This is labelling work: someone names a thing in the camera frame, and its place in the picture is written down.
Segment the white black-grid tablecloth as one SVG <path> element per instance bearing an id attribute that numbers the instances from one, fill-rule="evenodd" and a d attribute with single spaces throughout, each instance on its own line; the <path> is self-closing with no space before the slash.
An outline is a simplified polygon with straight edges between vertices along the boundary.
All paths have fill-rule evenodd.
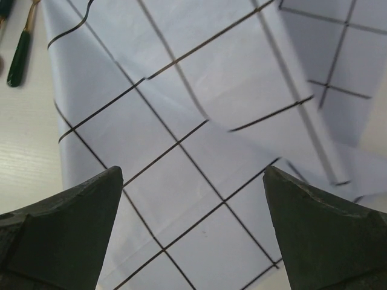
<path id="1" fill-rule="evenodd" d="M 98 289 L 253 289 L 282 268 L 266 166 L 368 205 L 385 1 L 44 1 L 63 185 L 123 190 Z"/>

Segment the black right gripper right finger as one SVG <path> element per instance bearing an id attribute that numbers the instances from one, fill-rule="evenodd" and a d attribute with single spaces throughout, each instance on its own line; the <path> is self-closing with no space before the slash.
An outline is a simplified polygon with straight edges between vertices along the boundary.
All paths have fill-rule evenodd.
<path id="1" fill-rule="evenodd" d="M 291 289 L 386 289 L 386 213 L 274 166 L 263 182 Z"/>

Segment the gold spoon green handle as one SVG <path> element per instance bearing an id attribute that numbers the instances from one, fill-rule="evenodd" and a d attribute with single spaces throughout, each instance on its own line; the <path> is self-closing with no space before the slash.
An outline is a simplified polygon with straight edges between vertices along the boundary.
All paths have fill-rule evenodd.
<path id="1" fill-rule="evenodd" d="M 1 40 L 4 36 L 5 27 L 7 21 L 12 13 L 14 7 L 15 0 L 1 0 L 0 3 L 0 19 L 1 19 Z"/>

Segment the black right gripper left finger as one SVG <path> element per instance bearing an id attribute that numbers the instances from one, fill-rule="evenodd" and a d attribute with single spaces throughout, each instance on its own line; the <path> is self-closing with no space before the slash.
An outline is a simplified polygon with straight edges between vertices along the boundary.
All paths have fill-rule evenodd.
<path id="1" fill-rule="evenodd" d="M 1 289 L 95 289 L 123 188 L 122 170 L 1 215 Z"/>

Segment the gold fork green handle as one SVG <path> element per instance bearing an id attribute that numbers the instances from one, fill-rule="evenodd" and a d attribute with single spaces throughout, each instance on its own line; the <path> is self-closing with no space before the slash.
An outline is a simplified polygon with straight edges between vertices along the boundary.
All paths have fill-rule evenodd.
<path id="1" fill-rule="evenodd" d="M 10 69 L 8 71 L 7 84 L 11 88 L 16 88 L 22 85 L 27 56 L 30 49 L 31 31 L 33 28 L 35 9 L 38 3 L 40 3 L 40 0 L 32 1 L 24 29 L 20 35 Z"/>

